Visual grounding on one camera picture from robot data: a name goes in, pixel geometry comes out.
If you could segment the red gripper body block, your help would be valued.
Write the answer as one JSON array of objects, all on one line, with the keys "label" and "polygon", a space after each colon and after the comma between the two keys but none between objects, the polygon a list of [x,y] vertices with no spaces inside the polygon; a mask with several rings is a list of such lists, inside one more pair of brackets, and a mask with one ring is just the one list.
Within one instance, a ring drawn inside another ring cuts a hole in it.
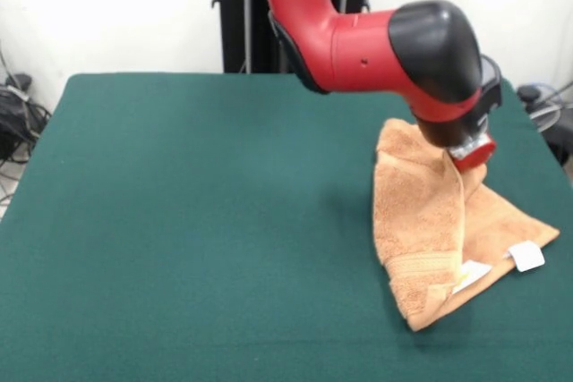
[{"label": "red gripper body block", "polygon": [[459,172],[485,164],[497,148],[488,132],[475,136],[460,146],[449,148],[449,156]]}]

